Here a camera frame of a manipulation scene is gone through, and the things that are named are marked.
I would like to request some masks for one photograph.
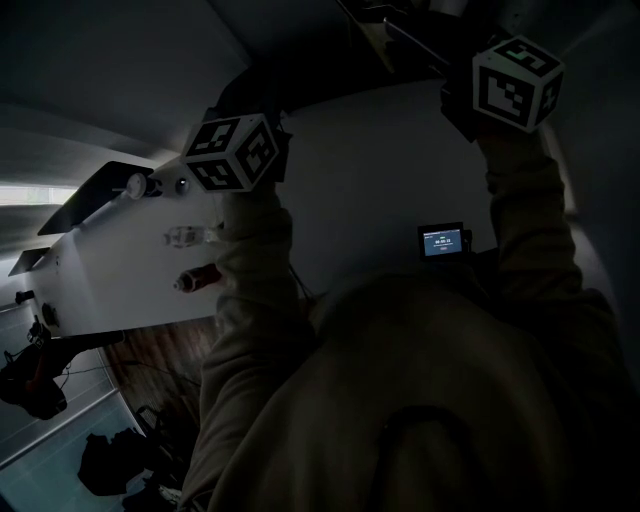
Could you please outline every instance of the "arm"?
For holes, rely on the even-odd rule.
[[[599,445],[607,446],[608,456],[619,457],[620,449],[636,444],[630,439],[640,425],[638,399],[618,347],[613,313],[599,292],[583,289],[573,262],[557,164],[544,155],[538,134],[490,126],[478,142],[493,194],[505,312],[536,337],[584,404]]]
[[[226,194],[222,205],[219,236],[226,248],[217,265],[227,286],[216,317],[223,332],[202,369],[200,435],[183,500],[213,491],[256,417],[313,340],[289,274],[291,218],[273,185]]]

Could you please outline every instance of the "cable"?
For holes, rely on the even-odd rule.
[[[184,375],[180,375],[179,373],[176,372],[172,372],[171,370],[163,370],[162,368],[158,368],[157,366],[153,366],[147,363],[143,363],[141,361],[122,361],[121,363],[115,363],[115,364],[107,364],[107,365],[103,365],[103,366],[95,366],[93,368],[89,368],[87,370],[78,370],[76,372],[67,372],[67,375],[75,375],[77,373],[87,373],[87,372],[92,372],[95,370],[102,370],[105,368],[113,368],[114,366],[146,366],[147,368],[151,368],[153,370],[162,372],[162,373],[166,373],[167,375],[171,375],[173,377],[176,377],[178,379],[182,379],[182,380],[186,380],[187,382],[193,384],[194,386],[197,387],[202,387],[198,382],[191,380],[189,377],[185,377]]]
[[[71,368],[71,363],[73,361],[69,361],[69,364],[65,367],[65,370],[67,370],[67,373],[65,373],[65,375],[67,376],[66,379],[64,379],[64,382],[62,383],[62,386],[60,386],[60,390],[62,390],[62,388],[64,387],[64,385],[67,383],[67,381],[69,380],[69,375],[71,375],[69,373],[69,369]]]
[[[289,271],[291,272],[291,275],[300,286],[300,289],[302,290],[302,294],[304,295],[304,298],[307,300],[307,302],[309,302],[311,300],[311,297],[313,297],[313,292],[305,286],[305,284],[302,282],[302,279],[300,279],[300,276],[296,273],[295,269],[293,268],[293,265],[291,264],[289,264]]]

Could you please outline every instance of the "camera screen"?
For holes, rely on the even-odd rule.
[[[459,229],[424,233],[423,236],[426,256],[438,256],[462,251],[462,236]]]

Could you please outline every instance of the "wooden floor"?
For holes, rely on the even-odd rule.
[[[126,332],[124,342],[104,347],[103,357],[111,377],[132,411],[143,406],[162,413],[164,440],[188,463],[199,430],[200,388],[184,379],[145,366],[119,365],[140,361],[175,372],[200,383],[200,367],[217,338],[213,317]],[[156,417],[147,411],[142,417],[152,426]]]

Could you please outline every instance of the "window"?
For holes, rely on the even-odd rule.
[[[77,189],[0,186],[1,205],[64,204]]]

